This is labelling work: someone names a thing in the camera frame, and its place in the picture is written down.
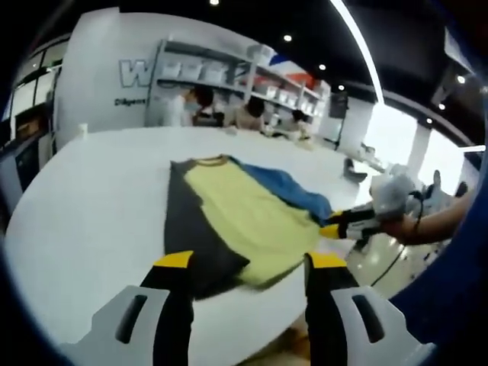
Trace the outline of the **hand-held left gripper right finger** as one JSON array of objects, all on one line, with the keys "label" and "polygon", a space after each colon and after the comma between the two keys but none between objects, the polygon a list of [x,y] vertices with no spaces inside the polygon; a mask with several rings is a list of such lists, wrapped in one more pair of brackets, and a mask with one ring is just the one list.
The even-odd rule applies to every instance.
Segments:
[{"label": "hand-held left gripper right finger", "polygon": [[344,259],[308,252],[305,318],[313,365],[426,365],[435,344],[422,344],[387,298],[359,285]]}]

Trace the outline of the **person's right hand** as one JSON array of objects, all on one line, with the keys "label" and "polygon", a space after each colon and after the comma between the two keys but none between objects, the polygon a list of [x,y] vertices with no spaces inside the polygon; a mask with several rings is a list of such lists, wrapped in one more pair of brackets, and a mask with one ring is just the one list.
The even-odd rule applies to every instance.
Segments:
[{"label": "person's right hand", "polygon": [[402,244],[410,245],[416,238],[416,221],[408,216],[398,220],[385,220],[380,224],[381,231]]}]

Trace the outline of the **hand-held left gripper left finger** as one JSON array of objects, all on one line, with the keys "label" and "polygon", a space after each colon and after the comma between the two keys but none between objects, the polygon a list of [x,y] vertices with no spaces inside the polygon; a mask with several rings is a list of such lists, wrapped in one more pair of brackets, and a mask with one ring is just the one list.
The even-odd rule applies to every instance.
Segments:
[{"label": "hand-held left gripper left finger", "polygon": [[187,365],[194,319],[191,251],[156,261],[91,318],[88,333],[61,352],[73,365]]}]

